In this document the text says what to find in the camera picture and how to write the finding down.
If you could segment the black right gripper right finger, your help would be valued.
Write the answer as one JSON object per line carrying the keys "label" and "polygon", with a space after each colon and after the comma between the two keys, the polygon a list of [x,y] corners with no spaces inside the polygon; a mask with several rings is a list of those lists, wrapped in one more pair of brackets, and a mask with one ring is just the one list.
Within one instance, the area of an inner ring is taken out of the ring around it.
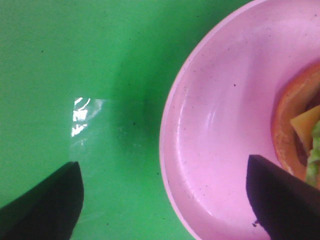
{"label": "black right gripper right finger", "polygon": [[272,240],[320,238],[320,191],[265,157],[250,155],[246,193],[258,223]]}

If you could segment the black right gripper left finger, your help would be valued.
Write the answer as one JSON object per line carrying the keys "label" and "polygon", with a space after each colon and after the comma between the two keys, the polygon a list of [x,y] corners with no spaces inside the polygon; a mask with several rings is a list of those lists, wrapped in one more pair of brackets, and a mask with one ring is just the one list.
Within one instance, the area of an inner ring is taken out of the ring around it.
{"label": "black right gripper left finger", "polygon": [[0,209],[0,238],[69,240],[83,202],[80,165],[71,161]]}

